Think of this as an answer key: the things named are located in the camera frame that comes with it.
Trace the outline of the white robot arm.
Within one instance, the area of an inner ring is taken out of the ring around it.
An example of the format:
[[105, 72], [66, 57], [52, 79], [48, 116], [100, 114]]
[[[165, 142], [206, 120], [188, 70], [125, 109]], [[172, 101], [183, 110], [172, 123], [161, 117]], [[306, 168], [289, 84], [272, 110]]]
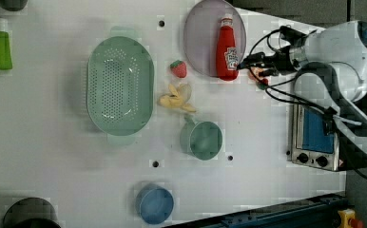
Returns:
[[236, 69], [292, 73], [291, 101], [318, 112], [349, 153], [367, 161], [367, 115], [356, 106], [367, 94], [367, 23], [350, 21], [308, 34], [282, 26], [277, 32], [286, 47], [271, 56], [251, 51]]

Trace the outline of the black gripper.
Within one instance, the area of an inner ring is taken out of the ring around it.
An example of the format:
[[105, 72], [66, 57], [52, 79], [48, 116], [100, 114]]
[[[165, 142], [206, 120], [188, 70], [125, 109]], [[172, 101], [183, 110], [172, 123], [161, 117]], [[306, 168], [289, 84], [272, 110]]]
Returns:
[[264, 52], [250, 53], [237, 65], [237, 70], [252, 67], [268, 69], [274, 75], [286, 75], [296, 71], [290, 61], [288, 51], [279, 51], [273, 55], [266, 55]]

